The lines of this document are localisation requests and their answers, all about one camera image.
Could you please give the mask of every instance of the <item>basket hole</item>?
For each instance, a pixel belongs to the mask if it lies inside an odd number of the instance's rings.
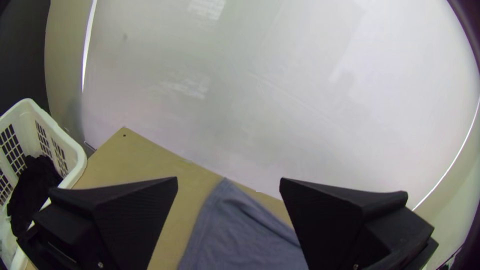
[[[1,149],[8,160],[13,172],[18,176],[25,167],[23,150],[20,146],[19,140],[15,134],[14,126],[9,125],[1,132],[2,140],[0,140]]]
[[[52,152],[50,151],[50,143],[47,139],[47,133],[45,132],[45,129],[37,121],[35,121],[35,126],[37,130],[38,141],[40,142],[41,151],[45,156],[49,157],[53,161],[54,157],[52,156]]]

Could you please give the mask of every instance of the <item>white laundry basket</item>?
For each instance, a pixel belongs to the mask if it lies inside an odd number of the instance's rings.
[[[87,166],[82,147],[33,100],[19,101],[0,117],[1,258],[10,270],[23,270],[27,265],[27,257],[17,246],[6,218],[6,206],[19,175],[26,168],[24,159],[28,155],[49,157],[63,177],[58,186],[65,189],[78,181]]]

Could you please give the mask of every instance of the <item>dark edge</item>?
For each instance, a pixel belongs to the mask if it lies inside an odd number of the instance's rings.
[[[470,43],[476,65],[480,71],[480,1],[478,0],[447,0],[458,17],[468,42]],[[480,202],[476,208],[475,217],[470,231],[455,259],[452,270],[478,269],[480,256]]]

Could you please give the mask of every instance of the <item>gray cloth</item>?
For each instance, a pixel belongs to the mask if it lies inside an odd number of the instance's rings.
[[[180,270],[304,270],[292,228],[224,179],[205,201]]]

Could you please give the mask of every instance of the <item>white wall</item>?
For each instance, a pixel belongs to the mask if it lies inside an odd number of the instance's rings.
[[[92,0],[51,0],[45,31],[45,84],[50,113],[82,146],[82,60],[91,5]]]
[[[80,114],[82,57],[90,4],[90,0],[52,0],[45,39],[45,76],[52,116],[80,143],[84,138]],[[478,126],[472,138],[478,138]],[[446,260],[464,241],[479,200],[479,146],[469,145],[416,210],[436,227],[434,237],[440,243],[430,269]]]

